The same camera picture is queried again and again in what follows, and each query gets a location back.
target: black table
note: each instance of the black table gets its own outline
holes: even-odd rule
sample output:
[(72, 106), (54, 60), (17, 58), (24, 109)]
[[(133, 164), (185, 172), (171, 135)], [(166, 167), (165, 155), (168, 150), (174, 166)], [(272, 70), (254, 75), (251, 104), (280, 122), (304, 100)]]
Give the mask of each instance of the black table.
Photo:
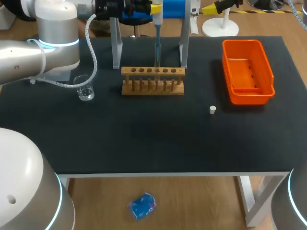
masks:
[[(275, 76), (276, 94), (264, 106), (231, 104), (223, 38), (190, 38), (185, 96), (166, 97), (121, 96), (110, 40), (93, 39), (99, 71), (92, 102), (43, 82), (11, 83), (2, 89), (0, 127), (28, 136), (66, 178), (239, 175), (246, 222), (255, 226), (283, 176), (306, 158), (307, 94), (281, 37), (243, 37), (250, 38), (262, 42)], [(123, 39), (122, 66), (152, 66), (154, 41)], [(179, 67), (178, 43), (162, 39), (161, 66)], [(93, 69), (85, 41), (80, 48), (72, 76)], [(275, 175), (256, 203), (246, 176), (254, 174)]]

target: white table frame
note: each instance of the white table frame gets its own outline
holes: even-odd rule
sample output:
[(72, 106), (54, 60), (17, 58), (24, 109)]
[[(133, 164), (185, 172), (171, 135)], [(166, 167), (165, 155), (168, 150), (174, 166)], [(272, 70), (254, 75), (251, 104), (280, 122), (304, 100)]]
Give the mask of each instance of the white table frame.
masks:
[[(100, 177), (150, 177), (150, 176), (236, 176), (240, 186), (247, 227), (256, 227), (270, 212), (272, 196), (289, 172), (157, 172), (157, 173), (104, 173), (104, 174), (63, 174), (60, 180), (68, 189), (71, 178)], [(250, 176), (263, 176), (256, 195), (250, 183)]]

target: blue object on floor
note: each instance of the blue object on floor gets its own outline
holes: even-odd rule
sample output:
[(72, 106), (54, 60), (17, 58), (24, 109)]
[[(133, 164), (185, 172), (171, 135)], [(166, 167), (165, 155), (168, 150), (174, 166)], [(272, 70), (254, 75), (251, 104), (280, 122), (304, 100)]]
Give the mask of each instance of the blue object on floor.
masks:
[(128, 204), (128, 208), (134, 214), (136, 220), (147, 216), (156, 207), (155, 199), (149, 193), (144, 193), (140, 198)]

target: white lamp base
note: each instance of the white lamp base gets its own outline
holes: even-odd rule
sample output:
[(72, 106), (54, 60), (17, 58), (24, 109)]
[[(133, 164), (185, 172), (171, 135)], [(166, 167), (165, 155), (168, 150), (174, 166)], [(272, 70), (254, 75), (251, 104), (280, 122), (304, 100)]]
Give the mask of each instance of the white lamp base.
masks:
[(16, 16), (12, 14), (5, 6), (0, 6), (0, 30), (8, 30), (13, 24)]
[(207, 37), (225, 37), (237, 36), (239, 33), (238, 25), (227, 20), (225, 22), (225, 29), (222, 28), (224, 18), (212, 18), (204, 22), (202, 25), (202, 32)]

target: orange plastic basket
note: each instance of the orange plastic basket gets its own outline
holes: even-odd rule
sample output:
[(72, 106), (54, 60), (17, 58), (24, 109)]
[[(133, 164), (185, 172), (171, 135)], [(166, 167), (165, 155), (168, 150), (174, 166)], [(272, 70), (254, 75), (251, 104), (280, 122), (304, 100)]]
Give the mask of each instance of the orange plastic basket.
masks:
[(233, 104), (265, 104), (275, 95), (274, 76), (258, 40), (224, 40), (223, 68)]

